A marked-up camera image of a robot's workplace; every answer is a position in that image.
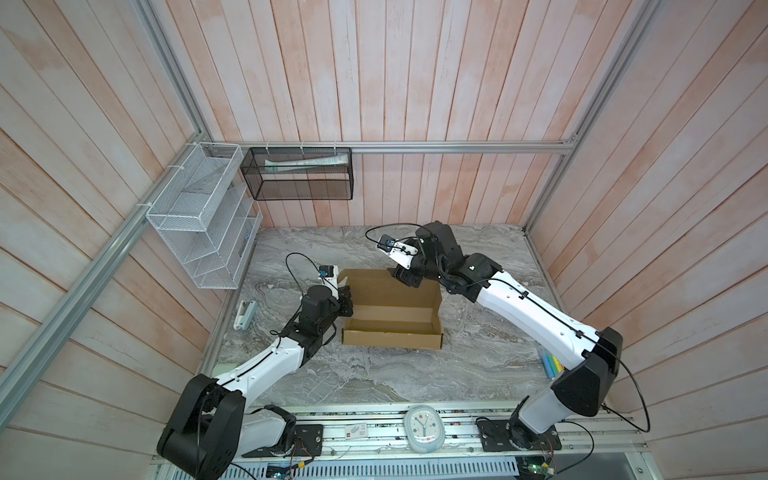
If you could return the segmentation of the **brown cardboard box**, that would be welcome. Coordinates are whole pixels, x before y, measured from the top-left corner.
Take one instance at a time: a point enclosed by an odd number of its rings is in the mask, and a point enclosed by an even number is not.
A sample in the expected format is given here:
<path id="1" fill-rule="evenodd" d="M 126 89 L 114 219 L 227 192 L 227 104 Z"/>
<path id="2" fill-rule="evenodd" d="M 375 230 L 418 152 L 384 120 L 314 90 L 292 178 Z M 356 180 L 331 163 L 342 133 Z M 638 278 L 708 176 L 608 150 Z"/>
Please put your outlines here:
<path id="1" fill-rule="evenodd" d="M 349 346 L 440 350 L 444 330 L 439 317 L 439 283 L 417 288 L 386 270 L 346 269 L 340 281 L 350 288 L 353 315 L 345 320 L 342 343 Z"/>

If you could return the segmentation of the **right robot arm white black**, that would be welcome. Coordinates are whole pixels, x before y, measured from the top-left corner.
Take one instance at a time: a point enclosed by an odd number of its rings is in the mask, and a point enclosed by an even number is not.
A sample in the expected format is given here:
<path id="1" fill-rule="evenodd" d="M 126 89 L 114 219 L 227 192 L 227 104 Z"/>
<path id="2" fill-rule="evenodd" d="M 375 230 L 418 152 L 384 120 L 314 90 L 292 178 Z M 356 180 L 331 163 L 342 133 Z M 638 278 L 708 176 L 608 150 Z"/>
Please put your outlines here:
<path id="1" fill-rule="evenodd" d="M 395 261 L 392 276 L 417 287 L 438 282 L 517 326 L 552 353 L 564 370 L 538 394 L 523 400 L 509 420 L 511 433 L 529 439 L 576 414 L 595 416 L 621 366 L 622 336 L 585 325 L 534 294 L 485 254 L 466 254 L 450 226 L 435 221 L 414 235 L 383 235 L 377 247 Z"/>

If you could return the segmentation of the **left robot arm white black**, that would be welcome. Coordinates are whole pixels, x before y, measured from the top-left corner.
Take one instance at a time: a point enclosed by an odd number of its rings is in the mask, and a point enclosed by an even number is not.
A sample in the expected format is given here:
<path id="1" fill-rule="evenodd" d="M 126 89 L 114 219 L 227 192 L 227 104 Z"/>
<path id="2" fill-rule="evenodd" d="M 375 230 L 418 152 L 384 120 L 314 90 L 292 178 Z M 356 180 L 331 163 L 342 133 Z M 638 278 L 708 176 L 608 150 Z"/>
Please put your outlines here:
<path id="1" fill-rule="evenodd" d="M 265 449 L 290 454 L 296 417 L 276 405 L 248 413 L 283 377 L 296 372 L 325 345 L 338 317 L 353 315 L 348 286 L 314 285 L 278 333 L 250 360 L 216 377 L 194 376 L 186 384 L 157 443 L 157 454 L 195 479 L 218 479 L 232 461 Z"/>

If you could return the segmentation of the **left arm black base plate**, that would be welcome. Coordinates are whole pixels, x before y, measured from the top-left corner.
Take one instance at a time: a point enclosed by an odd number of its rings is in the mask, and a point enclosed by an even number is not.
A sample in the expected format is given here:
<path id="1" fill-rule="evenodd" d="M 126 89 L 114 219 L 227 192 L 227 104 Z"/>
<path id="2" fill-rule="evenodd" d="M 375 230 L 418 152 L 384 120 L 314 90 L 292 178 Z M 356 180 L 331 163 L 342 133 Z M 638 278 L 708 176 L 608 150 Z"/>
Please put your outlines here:
<path id="1" fill-rule="evenodd" d="M 271 458 L 304 456 L 317 457 L 322 453 L 324 426 L 321 424 L 300 424 L 294 428 L 293 443 L 283 449 L 280 446 L 262 447 L 243 454 L 244 458 Z"/>

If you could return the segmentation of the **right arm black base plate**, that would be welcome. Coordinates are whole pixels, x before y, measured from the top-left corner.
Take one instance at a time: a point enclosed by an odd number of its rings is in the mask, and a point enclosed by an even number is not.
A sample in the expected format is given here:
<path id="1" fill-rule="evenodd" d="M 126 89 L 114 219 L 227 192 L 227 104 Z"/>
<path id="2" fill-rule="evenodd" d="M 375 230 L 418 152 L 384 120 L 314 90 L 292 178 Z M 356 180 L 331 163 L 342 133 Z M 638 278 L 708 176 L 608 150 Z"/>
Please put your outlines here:
<path id="1" fill-rule="evenodd" d="M 532 434 L 524 427 L 512 425 L 508 420 L 491 420 L 487 417 L 478 417 L 475 426 L 484 452 L 550 452 L 562 449 L 560 436 L 554 427 L 542 434 Z"/>

